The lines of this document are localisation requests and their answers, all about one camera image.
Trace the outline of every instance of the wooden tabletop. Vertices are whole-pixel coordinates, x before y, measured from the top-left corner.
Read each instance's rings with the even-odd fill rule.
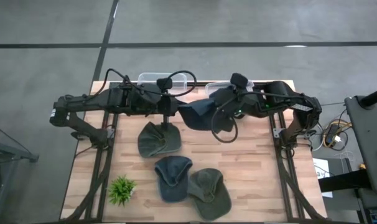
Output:
[[[292,80],[284,81],[294,89]],[[91,94],[94,94],[102,83],[94,82]],[[181,100],[189,102],[203,98],[207,98],[205,90],[203,87],[198,87]],[[87,112],[85,121],[100,128],[103,115],[104,112],[101,111]],[[286,110],[284,116],[289,125],[292,121],[292,111]],[[125,207],[112,205],[107,198],[104,222],[202,222],[189,199],[179,203],[165,203],[161,200],[154,163],[164,156],[171,155],[185,156],[192,160],[193,166],[189,174],[204,168],[216,168],[223,173],[232,208],[216,222],[286,221],[269,118],[245,116],[237,120],[239,130],[237,140],[231,144],[222,144],[210,131],[195,131],[186,127],[177,113],[170,118],[170,122],[180,129],[182,150],[145,159],[139,155],[137,137],[149,121],[159,124],[162,116],[150,115],[145,118],[121,114],[118,118],[109,181],[126,175],[127,178],[136,181],[137,187],[131,201]],[[233,135],[233,132],[220,133],[223,139],[231,139]],[[77,152],[89,146],[90,142],[82,141],[78,145]],[[95,156],[96,149],[90,149],[75,159],[61,218],[69,216],[88,192]],[[310,204],[326,217],[310,149],[306,146],[298,146],[294,162],[301,191]],[[297,217],[294,195],[291,191],[290,199],[294,216]],[[95,198],[93,215],[97,211],[97,202],[98,196]]]

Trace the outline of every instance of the concrete floor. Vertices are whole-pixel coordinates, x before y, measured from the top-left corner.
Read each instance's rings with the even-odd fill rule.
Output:
[[[0,44],[101,43],[112,2],[0,0]],[[109,41],[377,41],[377,0],[120,0]],[[38,163],[19,165],[2,223],[58,219],[77,142],[70,129],[49,124],[49,115],[59,96],[88,93],[98,54],[0,49],[0,127],[40,154]],[[321,104],[377,89],[377,47],[108,49],[100,80],[110,67],[132,80],[178,69],[199,80],[225,80],[233,72],[293,79],[297,91]],[[320,122],[342,111],[342,105],[326,106]],[[361,156],[350,136],[356,168]],[[314,157],[334,154],[321,149]],[[334,220],[348,220],[346,212],[327,209]]]

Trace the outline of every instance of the white paper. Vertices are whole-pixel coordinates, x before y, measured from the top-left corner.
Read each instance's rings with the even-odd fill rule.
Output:
[[[322,179],[324,177],[330,177],[330,169],[328,168],[328,161],[325,159],[314,159],[313,164],[315,173],[317,174],[318,179]],[[332,198],[332,192],[324,192],[321,193],[323,197]]]

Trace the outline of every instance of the plastic container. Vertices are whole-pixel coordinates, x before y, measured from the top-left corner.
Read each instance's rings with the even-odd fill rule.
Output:
[[[167,78],[171,73],[144,72],[139,75],[137,84],[157,83],[159,78]],[[172,89],[168,90],[171,94],[183,93],[187,90],[187,76],[184,73],[176,74],[172,77]]]
[[[213,93],[214,91],[217,91],[218,89],[220,88],[226,88],[228,86],[232,85],[230,83],[230,81],[225,81],[225,82],[214,82],[214,83],[208,83],[206,86],[205,86],[205,93],[209,96],[211,93]],[[248,83],[246,84],[246,89],[248,91],[253,91],[252,90],[252,87],[254,87],[253,85],[253,81],[252,80],[248,80]]]

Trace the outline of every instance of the green plant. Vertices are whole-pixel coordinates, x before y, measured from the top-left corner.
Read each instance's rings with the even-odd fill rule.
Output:
[[[111,186],[108,189],[110,202],[115,205],[121,204],[125,207],[125,202],[128,202],[131,198],[131,192],[136,186],[133,180],[128,180],[126,176],[118,177],[111,182]]]

